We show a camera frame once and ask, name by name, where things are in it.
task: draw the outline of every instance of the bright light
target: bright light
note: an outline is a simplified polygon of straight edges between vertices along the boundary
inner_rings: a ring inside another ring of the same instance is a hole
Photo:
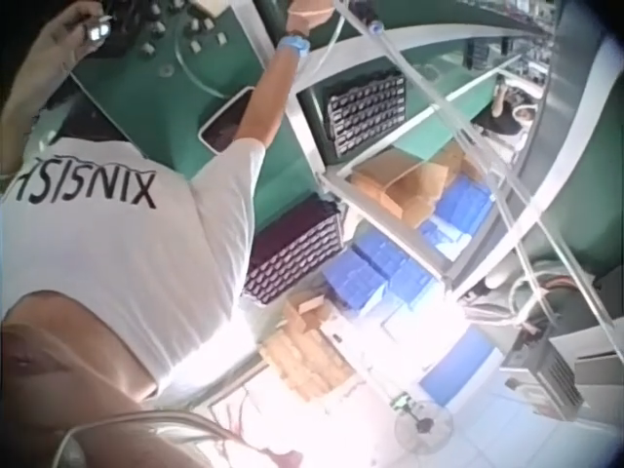
[[[101,37],[106,37],[109,33],[110,33],[110,25],[109,24],[102,24],[99,27],[99,34],[100,34]]]
[[[101,36],[99,35],[98,28],[93,28],[89,31],[89,39],[91,39],[93,42],[97,42],[100,38]]]

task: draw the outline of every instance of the black storage bin rack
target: black storage bin rack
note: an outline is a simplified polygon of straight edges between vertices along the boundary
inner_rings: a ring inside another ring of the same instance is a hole
[[[327,102],[329,139],[343,157],[406,120],[406,78],[399,71],[370,75],[363,83],[349,82]]]
[[[341,250],[337,205],[313,195],[254,237],[244,292],[266,305]]]

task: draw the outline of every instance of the green panel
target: green panel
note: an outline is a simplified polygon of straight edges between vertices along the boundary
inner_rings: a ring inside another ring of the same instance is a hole
[[[123,58],[86,60],[76,73],[94,101],[148,158],[191,178],[213,156],[197,138],[198,130],[225,100],[196,87],[176,61],[174,38],[186,20],[185,14],[166,19],[169,29],[164,38],[154,42],[154,58],[143,58],[137,50],[149,39],[144,32],[136,49]],[[228,40],[224,47],[215,38],[221,31]],[[190,52],[186,39],[179,45],[188,67],[203,83],[224,95],[232,96],[254,85],[261,74],[260,62],[231,10],[216,21],[216,29],[205,37],[200,54]],[[162,78],[159,72],[167,66],[173,66],[175,73]],[[255,197],[257,225],[264,225],[314,187],[293,129],[285,121],[260,174]]]
[[[452,73],[446,75],[443,80],[440,80],[437,88],[443,95],[447,95],[473,79],[474,75],[470,74],[465,68],[457,67]],[[458,97],[453,102],[453,105],[468,119],[472,119],[491,102],[494,84],[495,78],[492,77],[473,88],[470,92]],[[418,100],[418,104],[423,109],[429,105],[429,101],[422,95],[413,96],[412,100]],[[434,114],[397,139],[394,146],[420,159],[427,160],[440,151],[451,138],[452,133],[449,127]]]
[[[578,260],[597,274],[622,263],[624,76],[569,181],[548,209]],[[535,258],[555,258],[543,233],[532,229],[526,247]]]

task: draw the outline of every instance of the white t-shirt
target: white t-shirt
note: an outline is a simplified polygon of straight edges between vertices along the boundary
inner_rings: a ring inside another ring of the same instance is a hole
[[[2,199],[2,317],[29,293],[63,293],[121,337],[159,391],[219,377],[231,363],[210,343],[245,280],[264,153],[239,139],[188,182],[129,143],[59,141]],[[172,382],[198,353],[201,378]]]

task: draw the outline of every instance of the cable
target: cable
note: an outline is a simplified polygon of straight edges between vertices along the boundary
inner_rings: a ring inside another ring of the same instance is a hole
[[[175,59],[177,60],[177,63],[179,63],[179,66],[182,68],[182,71],[184,72],[186,77],[191,81],[191,83],[193,83],[197,88],[199,88],[203,92],[208,93],[209,95],[215,98],[225,99],[225,100],[230,99],[231,98],[230,96],[227,96],[217,91],[215,88],[212,88],[204,84],[204,82],[200,78],[198,78],[197,75],[193,73],[191,69],[188,67],[188,65],[186,64],[186,61],[184,60],[182,52],[180,51],[180,48],[179,48],[179,37],[180,35],[182,35],[182,32],[183,32],[182,27],[183,27],[182,16],[180,16],[177,19],[177,24],[175,25],[175,31],[174,31],[174,54],[175,54]]]
[[[344,2],[347,8],[349,7],[349,1],[350,0],[345,0]],[[331,10],[333,10],[333,8],[327,9],[326,11],[320,10],[318,12],[309,12],[307,16],[319,15],[321,13],[329,13]],[[328,57],[332,53],[333,46],[335,46],[336,42],[338,42],[338,38],[340,37],[340,34],[342,33],[342,28],[344,27],[344,24],[345,24],[345,18],[343,15],[340,15],[340,18],[338,19],[338,24],[335,26],[335,29],[333,30],[333,34],[331,35],[330,42],[326,46],[325,53],[316,62],[316,64],[314,65],[314,69],[312,69],[312,71],[308,71],[308,68],[310,67],[310,63],[311,63],[310,58],[308,58],[308,60],[301,66],[301,68],[297,72],[297,77],[303,76],[305,74],[307,74],[309,77],[312,77],[321,69],[325,61],[328,59]]]

